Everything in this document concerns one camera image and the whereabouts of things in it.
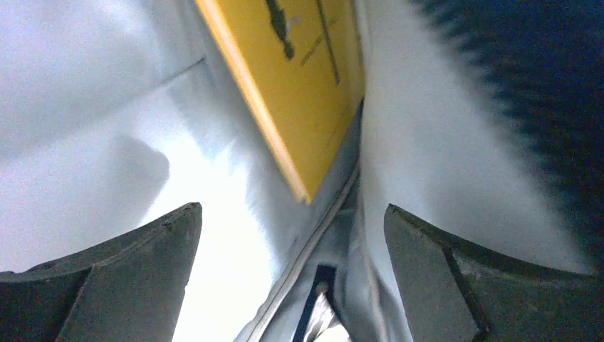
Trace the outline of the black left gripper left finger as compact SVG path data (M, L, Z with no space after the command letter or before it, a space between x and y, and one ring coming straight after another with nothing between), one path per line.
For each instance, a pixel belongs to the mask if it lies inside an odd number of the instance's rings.
M171 341L202 206L23 272L1 273L3 341Z

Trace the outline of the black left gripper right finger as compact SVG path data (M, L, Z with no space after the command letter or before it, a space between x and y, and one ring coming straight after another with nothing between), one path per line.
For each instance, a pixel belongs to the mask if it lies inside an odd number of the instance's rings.
M384 233L414 341L601 341L603 278L532 264L395 205Z

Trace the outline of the navy blue student backpack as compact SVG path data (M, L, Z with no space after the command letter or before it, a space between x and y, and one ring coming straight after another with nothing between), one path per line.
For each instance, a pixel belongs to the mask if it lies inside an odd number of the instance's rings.
M395 205L508 257L603 278L603 3L359 1L365 97L323 221L239 341L414 341Z

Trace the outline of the yellow notebook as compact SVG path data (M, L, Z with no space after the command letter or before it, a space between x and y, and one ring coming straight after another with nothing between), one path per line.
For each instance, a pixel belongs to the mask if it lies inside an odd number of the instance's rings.
M312 202L363 99L351 1L198 1L294 197Z

